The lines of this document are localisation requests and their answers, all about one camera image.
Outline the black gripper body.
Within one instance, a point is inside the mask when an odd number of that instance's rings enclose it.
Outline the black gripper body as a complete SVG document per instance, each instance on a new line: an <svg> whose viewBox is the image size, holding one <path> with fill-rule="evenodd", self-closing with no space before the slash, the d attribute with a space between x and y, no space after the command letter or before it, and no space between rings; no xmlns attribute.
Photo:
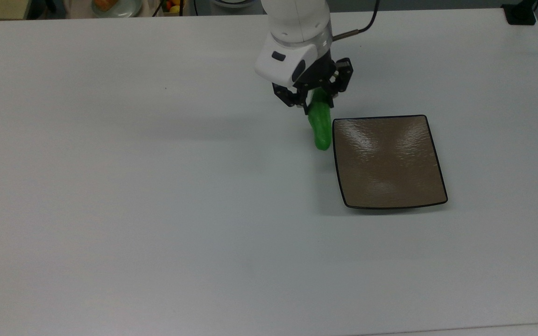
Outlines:
<svg viewBox="0 0 538 336"><path fill-rule="evenodd" d="M326 84L329 79L335 74L337 66L332 58L331 49L329 49L322 57L318 58L312 65L300 75L297 81L294 82L295 89L312 90Z"/></svg>

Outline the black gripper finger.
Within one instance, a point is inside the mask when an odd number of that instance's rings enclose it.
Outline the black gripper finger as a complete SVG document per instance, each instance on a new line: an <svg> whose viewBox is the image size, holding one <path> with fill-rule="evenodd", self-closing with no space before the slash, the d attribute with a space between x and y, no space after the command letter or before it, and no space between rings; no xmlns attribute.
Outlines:
<svg viewBox="0 0 538 336"><path fill-rule="evenodd" d="M294 83L293 88L296 92L291 91L288 87L272 83L274 94L282 101L286 106L302 108L305 115L308 115L308 92L310 86L307 83Z"/></svg>
<svg viewBox="0 0 538 336"><path fill-rule="evenodd" d="M353 66L350 58L343 58L333 62L331 73L327 77L326 92L335 98L340 93L348 89L348 85L353 75Z"/></svg>

